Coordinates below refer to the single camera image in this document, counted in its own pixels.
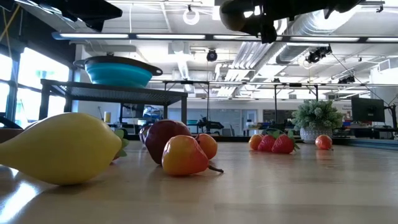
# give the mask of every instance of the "red strawberry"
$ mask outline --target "red strawberry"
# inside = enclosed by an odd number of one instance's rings
[[[274,153],[289,154],[293,150],[294,142],[286,134],[279,136],[272,147],[272,152]]]
[[[257,150],[263,152],[272,152],[272,147],[274,146],[274,143],[275,143],[274,137],[266,134],[264,137],[262,137]]]

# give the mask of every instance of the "computer monitor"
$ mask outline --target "computer monitor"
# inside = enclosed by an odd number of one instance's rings
[[[386,122],[384,101],[367,98],[352,98],[353,121]]]

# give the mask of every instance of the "metal shelf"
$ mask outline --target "metal shelf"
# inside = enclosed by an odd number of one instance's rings
[[[165,118],[167,117],[168,105],[181,100],[182,121],[186,123],[187,120],[188,93],[80,82],[58,82],[44,79],[41,80],[41,84],[43,85],[43,88],[39,119],[47,117],[49,95],[53,93],[67,99],[64,109],[65,112],[71,111],[70,102],[72,100],[135,103],[163,106]]]

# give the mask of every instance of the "potted plant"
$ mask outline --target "potted plant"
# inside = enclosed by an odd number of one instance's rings
[[[293,112],[293,124],[307,144],[314,144],[319,135],[333,135],[333,129],[343,125],[343,115],[332,107],[332,101],[304,100]]]

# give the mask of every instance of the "wooden table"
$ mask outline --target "wooden table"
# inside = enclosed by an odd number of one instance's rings
[[[85,185],[56,187],[0,166],[0,223],[396,223],[398,153],[335,146],[295,155],[220,143],[219,175],[175,178],[139,142]]]

